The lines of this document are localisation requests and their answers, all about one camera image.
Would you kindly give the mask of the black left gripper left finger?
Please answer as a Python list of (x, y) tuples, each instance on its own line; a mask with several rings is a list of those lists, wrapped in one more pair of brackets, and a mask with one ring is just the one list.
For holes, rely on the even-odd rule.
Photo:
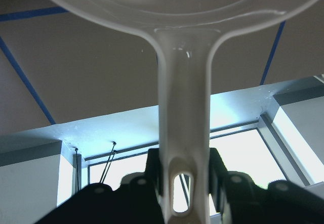
[(89, 184), (38, 223), (164, 223), (160, 174), (159, 149), (149, 149), (145, 171), (124, 176), (117, 190)]

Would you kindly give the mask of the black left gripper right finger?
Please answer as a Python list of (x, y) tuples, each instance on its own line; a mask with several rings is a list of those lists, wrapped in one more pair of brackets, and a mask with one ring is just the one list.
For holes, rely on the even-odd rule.
[(263, 189), (248, 174), (227, 170), (215, 148), (210, 148), (209, 189), (222, 223), (323, 223), (322, 198), (285, 180)]

